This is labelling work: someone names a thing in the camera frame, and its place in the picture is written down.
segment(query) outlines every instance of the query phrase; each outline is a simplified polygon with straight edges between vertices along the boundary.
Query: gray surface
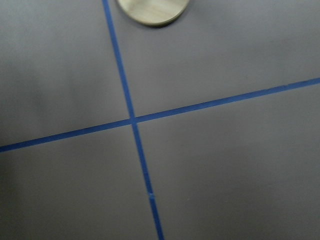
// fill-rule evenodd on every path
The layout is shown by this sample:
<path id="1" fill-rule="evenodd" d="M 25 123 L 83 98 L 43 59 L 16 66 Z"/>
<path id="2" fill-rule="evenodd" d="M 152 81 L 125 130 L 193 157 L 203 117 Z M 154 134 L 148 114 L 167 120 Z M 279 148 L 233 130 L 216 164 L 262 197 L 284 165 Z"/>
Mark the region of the gray surface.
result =
<path id="1" fill-rule="evenodd" d="M 318 240 L 320 86 L 139 123 L 166 240 Z"/>
<path id="2" fill-rule="evenodd" d="M 164 28 L 109 2 L 137 115 L 320 76 L 319 0 L 192 0 Z"/>
<path id="3" fill-rule="evenodd" d="M 1 240 L 157 239 L 129 126 L 0 159 Z"/>
<path id="4" fill-rule="evenodd" d="M 100 0 L 1 0 L 0 22 L 0 146 L 128 117 Z"/>

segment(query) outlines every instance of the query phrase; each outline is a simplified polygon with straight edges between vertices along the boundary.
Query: gray floor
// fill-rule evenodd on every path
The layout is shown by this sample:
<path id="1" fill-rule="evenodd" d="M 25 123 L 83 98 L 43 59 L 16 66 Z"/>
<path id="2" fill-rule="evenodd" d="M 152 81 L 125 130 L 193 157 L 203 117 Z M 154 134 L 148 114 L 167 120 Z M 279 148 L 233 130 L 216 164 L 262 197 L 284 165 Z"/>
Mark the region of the gray floor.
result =
<path id="1" fill-rule="evenodd" d="M 109 4 L 136 116 L 320 77 L 318 0 L 191 0 L 164 28 Z M 129 118 L 100 0 L 3 0 L 0 22 L 0 150 Z M 138 123 L 164 238 L 318 240 L 319 92 Z M 0 151 L 0 239 L 159 239 L 135 137 Z"/>

